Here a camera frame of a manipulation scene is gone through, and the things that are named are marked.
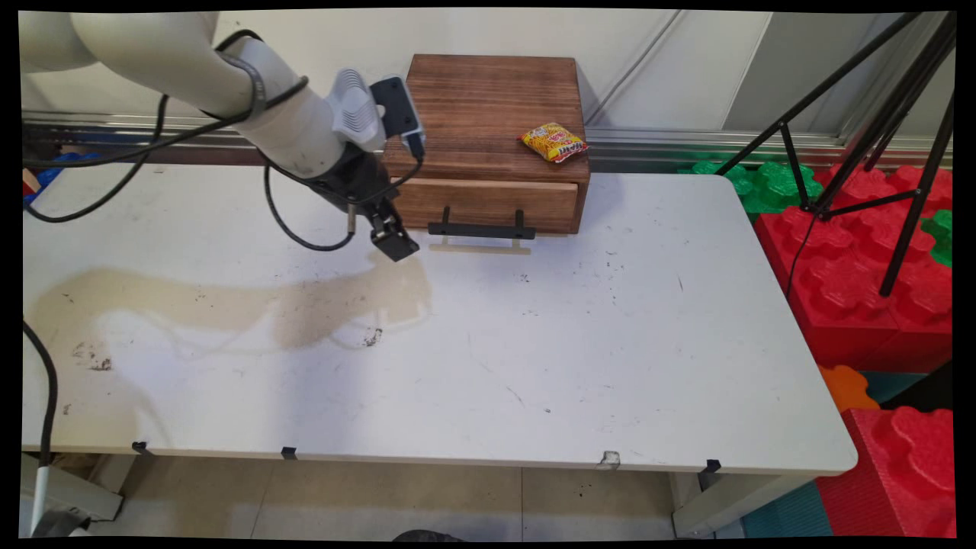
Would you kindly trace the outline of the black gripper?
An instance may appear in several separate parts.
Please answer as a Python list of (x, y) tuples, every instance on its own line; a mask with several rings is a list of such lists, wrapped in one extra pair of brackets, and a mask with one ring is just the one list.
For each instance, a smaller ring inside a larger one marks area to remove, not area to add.
[(393, 201), (400, 191), (393, 185), (387, 168), (373, 152), (346, 143), (338, 162), (329, 170), (310, 178), (308, 184), (332, 205), (345, 210), (349, 205), (372, 223), (373, 246), (397, 263), (419, 251), (419, 244), (405, 232), (400, 212)]

